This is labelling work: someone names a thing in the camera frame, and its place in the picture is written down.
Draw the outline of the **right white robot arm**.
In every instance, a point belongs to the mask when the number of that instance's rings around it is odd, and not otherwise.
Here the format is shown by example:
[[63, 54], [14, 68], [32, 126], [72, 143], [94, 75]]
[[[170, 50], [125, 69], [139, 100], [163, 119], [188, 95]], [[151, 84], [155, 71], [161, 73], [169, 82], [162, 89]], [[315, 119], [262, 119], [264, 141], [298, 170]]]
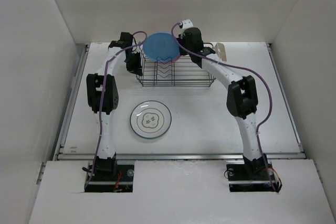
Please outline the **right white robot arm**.
[[181, 55], [189, 55], [191, 61], [213, 75], [227, 90], [226, 107], [238, 124], [243, 142], [243, 172], [250, 179], [263, 171], [263, 153], [257, 136], [256, 112], [258, 95], [253, 76], [241, 76], [232, 69], [247, 68], [224, 63], [216, 51], [204, 46], [202, 34], [197, 27], [174, 25], [182, 32], [173, 37], [179, 45]]

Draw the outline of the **blue plate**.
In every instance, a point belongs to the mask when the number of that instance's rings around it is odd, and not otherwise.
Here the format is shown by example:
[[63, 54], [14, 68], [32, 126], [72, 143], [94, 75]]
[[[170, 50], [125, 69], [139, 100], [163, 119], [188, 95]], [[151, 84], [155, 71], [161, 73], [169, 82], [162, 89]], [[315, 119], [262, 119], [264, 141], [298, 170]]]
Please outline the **blue plate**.
[[179, 54], [178, 44], [174, 37], [166, 32], [151, 34], [143, 43], [144, 54], [152, 61], [157, 57]]

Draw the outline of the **pink plate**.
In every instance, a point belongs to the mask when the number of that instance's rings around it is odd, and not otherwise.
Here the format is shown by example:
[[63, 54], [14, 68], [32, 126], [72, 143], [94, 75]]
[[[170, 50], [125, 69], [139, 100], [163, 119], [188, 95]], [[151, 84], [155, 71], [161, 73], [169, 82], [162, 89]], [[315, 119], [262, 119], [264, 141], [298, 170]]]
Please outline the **pink plate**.
[[157, 57], [157, 62], [163, 65], [172, 64], [178, 61], [180, 57], [181, 57], [180, 54]]

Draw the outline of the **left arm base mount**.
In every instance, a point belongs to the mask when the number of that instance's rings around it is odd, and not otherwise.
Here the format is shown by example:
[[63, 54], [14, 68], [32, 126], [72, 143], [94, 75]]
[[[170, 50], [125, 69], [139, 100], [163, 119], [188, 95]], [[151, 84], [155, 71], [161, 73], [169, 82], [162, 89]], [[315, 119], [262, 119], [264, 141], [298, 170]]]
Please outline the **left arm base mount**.
[[134, 164], [118, 164], [116, 157], [96, 157], [94, 165], [82, 167], [86, 173], [86, 193], [131, 193], [133, 192]]

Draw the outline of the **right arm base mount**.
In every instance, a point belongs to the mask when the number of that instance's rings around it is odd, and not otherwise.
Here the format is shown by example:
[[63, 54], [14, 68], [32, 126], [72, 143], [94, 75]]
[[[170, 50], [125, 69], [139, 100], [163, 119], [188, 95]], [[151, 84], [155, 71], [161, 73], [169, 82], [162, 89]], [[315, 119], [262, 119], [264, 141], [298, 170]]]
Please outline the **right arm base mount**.
[[229, 182], [229, 191], [239, 192], [275, 192], [282, 189], [282, 181], [267, 157], [253, 161], [243, 158], [244, 162], [226, 165], [224, 176]]

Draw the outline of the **wire dish rack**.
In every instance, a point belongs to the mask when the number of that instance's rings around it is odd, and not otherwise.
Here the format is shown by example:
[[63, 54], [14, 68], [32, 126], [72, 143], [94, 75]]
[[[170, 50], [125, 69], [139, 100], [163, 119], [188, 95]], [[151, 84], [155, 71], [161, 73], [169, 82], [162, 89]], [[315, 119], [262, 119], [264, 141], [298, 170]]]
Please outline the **wire dish rack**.
[[194, 64], [189, 56], [181, 56], [172, 64], [152, 61], [140, 49], [142, 76], [136, 76], [144, 87], [210, 87], [215, 77]]

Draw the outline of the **white flower pattern plate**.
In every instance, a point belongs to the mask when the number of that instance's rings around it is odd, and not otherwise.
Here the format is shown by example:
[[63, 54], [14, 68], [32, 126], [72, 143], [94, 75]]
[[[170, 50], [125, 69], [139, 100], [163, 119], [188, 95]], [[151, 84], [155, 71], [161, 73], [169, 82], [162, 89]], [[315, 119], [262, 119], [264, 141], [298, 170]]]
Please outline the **white flower pattern plate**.
[[165, 135], [171, 127], [172, 115], [169, 108], [160, 101], [144, 101], [131, 112], [132, 131], [145, 140], [154, 140]]

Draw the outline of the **beige cutlery holder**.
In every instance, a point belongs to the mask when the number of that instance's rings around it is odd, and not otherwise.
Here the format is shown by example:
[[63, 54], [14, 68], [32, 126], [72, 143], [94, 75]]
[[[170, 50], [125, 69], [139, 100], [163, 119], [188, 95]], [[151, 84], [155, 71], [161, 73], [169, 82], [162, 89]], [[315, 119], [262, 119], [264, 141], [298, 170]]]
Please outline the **beige cutlery holder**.
[[218, 57], [226, 62], [227, 61], [227, 56], [226, 56], [226, 50], [224, 44], [217, 42], [214, 47], [215, 52], [217, 53]]

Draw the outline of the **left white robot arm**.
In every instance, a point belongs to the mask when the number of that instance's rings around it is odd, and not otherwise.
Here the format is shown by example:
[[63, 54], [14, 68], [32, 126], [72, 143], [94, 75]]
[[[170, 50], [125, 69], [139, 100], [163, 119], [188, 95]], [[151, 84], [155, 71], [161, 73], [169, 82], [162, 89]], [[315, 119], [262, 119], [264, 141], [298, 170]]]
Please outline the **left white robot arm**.
[[101, 175], [105, 180], [117, 176], [116, 149], [110, 139], [110, 122], [114, 110], [119, 104], [119, 94], [115, 73], [125, 64], [129, 73], [142, 76], [141, 54], [137, 49], [135, 35], [122, 32], [119, 40], [113, 40], [108, 46], [108, 55], [96, 73], [86, 77], [88, 106], [95, 114], [98, 125], [98, 144], [93, 159], [91, 173]]

